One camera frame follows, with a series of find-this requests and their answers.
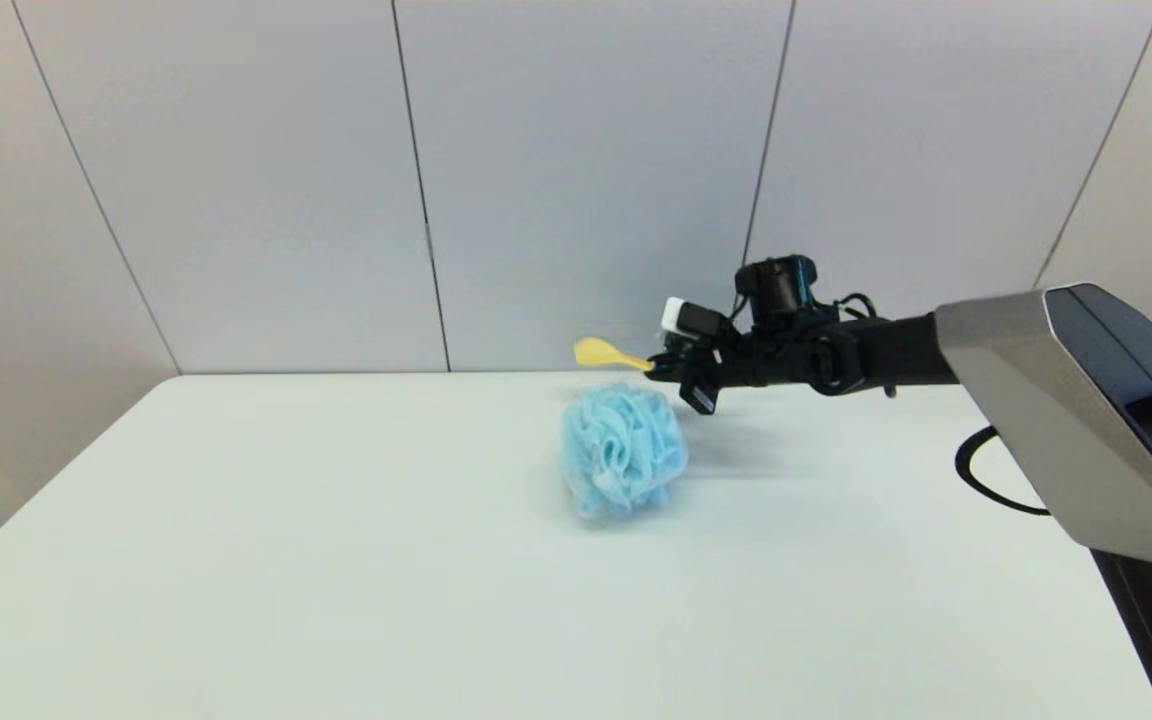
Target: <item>black cable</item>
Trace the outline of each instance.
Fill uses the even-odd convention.
[[[856,301],[856,300],[858,300],[861,302],[861,304],[865,306],[865,311],[867,311],[870,318],[877,318],[878,317],[878,309],[877,309],[877,306],[874,306],[874,302],[872,300],[869,300],[869,296],[865,295],[865,293],[863,293],[863,291],[852,291],[851,295],[849,295],[849,296],[844,297],[843,300],[839,301],[838,304],[840,306],[842,306],[842,305],[849,304],[849,302],[852,302],[852,301]],[[849,313],[852,313],[852,316],[855,316],[854,311],[851,311],[851,310],[849,310]]]
[[[980,432],[963,441],[963,445],[958,447],[958,454],[954,456],[954,469],[958,471],[958,477],[963,478],[963,483],[968,484],[970,488],[998,502],[998,505],[1010,507],[1013,510],[1028,511],[1029,515],[1051,515],[1051,510],[1044,509],[1044,507],[1030,507],[1021,505],[1010,498],[1001,497],[996,492],[993,492],[992,488],[984,487],[980,480],[975,478],[975,475],[972,475],[972,457],[980,449],[980,446],[996,437],[998,430],[993,429],[993,425],[990,425],[987,429],[980,430]]]
[[[748,295],[740,296],[740,304],[736,305],[735,310],[732,310],[732,314],[727,316],[727,323],[735,323],[737,316],[740,316],[740,311],[745,309],[745,304],[748,304],[748,302],[749,302]]]

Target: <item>blue mesh loofah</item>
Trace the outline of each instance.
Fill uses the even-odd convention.
[[[685,465],[679,420],[659,392],[617,382],[586,392],[563,414],[567,487],[585,518],[666,503],[666,483]]]

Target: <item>tabletop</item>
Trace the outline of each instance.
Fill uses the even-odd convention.
[[[1152,719],[963,389],[675,401],[672,502],[590,524],[559,415],[617,379],[164,384],[0,530],[0,720]]]

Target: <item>yellow object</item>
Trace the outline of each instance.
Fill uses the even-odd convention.
[[[621,364],[643,370],[644,373],[655,367],[647,359],[621,353],[612,342],[607,342],[602,338],[581,338],[573,347],[573,354],[576,354],[576,361],[581,365]]]

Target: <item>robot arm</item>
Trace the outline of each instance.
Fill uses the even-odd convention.
[[[647,378],[677,382],[699,414],[723,387],[963,384],[1053,518],[1092,550],[1152,683],[1152,323],[1089,285],[886,320],[864,296],[823,304],[813,281],[803,256],[741,268],[745,333],[735,313],[670,300]]]

